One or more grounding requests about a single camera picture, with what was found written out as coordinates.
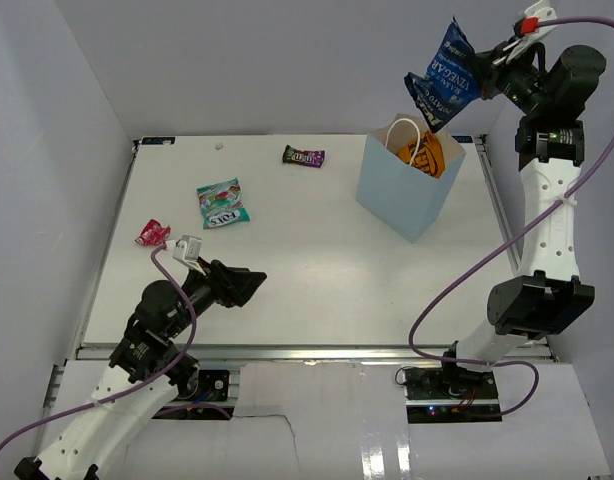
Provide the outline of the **blue kettle chip bag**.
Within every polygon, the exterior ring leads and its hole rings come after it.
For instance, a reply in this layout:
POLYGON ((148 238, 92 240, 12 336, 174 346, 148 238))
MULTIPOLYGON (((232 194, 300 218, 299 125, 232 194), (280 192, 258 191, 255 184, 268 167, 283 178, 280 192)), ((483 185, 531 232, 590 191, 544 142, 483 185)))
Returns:
POLYGON ((474 54, 471 43, 453 18, 425 74, 409 72, 404 77, 406 89, 430 132, 443 129, 480 97, 481 90, 466 64, 466 59, 474 54))

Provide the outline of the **teal Fox's candy bag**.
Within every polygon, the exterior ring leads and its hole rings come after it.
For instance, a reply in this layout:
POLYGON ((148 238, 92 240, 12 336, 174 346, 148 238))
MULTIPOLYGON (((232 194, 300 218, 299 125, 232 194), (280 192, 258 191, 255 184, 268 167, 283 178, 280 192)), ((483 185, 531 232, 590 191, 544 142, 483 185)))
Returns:
POLYGON ((237 178, 197 188, 196 194, 204 229, 250 221, 237 178))

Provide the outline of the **orange honey dijon chip bag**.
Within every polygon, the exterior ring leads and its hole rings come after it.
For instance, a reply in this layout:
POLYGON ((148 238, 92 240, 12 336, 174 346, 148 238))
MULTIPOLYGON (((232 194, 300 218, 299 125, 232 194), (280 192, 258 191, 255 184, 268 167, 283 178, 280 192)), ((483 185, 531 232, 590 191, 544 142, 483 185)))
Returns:
POLYGON ((446 168, 441 143, 430 132, 424 132, 420 139, 412 139, 396 156, 403 163, 436 179, 441 177, 446 168))

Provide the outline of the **brown purple M&M's pack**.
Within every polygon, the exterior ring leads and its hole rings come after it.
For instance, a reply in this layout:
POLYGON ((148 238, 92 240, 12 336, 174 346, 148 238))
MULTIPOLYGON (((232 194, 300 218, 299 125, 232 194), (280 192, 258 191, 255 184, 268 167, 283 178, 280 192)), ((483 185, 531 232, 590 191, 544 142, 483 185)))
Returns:
POLYGON ((325 161, 325 155, 326 152, 324 150, 300 150, 287 145, 282 155, 282 162, 285 164, 321 168, 325 161))

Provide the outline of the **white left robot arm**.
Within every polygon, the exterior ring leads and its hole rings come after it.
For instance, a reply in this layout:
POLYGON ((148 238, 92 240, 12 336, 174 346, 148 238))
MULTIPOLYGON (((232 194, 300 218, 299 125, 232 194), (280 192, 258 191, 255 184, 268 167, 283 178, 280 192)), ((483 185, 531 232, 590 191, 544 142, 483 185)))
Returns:
POLYGON ((125 447, 167 403, 192 396, 198 366, 174 340, 194 333, 214 305, 244 306, 266 273, 200 261, 183 283, 169 274, 145 287, 123 337, 88 403, 66 412, 71 422, 45 450, 20 460, 18 479, 101 479, 125 447))

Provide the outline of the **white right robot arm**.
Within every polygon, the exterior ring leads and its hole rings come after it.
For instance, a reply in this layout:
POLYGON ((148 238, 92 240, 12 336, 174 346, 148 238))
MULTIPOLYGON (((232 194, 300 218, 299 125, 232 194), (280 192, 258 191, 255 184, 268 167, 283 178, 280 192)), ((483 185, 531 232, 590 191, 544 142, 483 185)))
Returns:
POLYGON ((514 278, 494 286, 485 320, 455 343, 455 364, 438 374, 440 390, 459 399, 515 348, 558 335, 594 302, 595 290, 580 279, 574 249, 576 201, 571 188, 581 176, 585 137, 579 117, 606 69, 596 49, 565 49, 551 69, 542 44, 517 58, 500 46, 467 57, 483 98, 504 95, 523 116, 515 136, 525 201, 521 262, 514 278))

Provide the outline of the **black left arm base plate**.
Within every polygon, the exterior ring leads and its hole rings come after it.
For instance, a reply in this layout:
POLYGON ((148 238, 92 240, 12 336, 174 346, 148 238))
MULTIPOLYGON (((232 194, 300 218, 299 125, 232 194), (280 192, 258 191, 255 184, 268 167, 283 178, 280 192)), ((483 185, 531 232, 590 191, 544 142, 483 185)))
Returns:
POLYGON ((229 396, 228 370, 199 370, 191 384, 189 399, 197 402, 222 402, 229 396))

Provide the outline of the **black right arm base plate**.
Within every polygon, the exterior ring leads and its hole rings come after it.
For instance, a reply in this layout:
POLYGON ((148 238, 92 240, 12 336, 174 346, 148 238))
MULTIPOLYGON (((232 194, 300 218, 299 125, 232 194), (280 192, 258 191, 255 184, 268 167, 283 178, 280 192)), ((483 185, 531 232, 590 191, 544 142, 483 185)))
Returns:
POLYGON ((492 373, 410 367, 401 372, 399 381, 404 385, 409 400, 498 399, 498 389, 492 373))

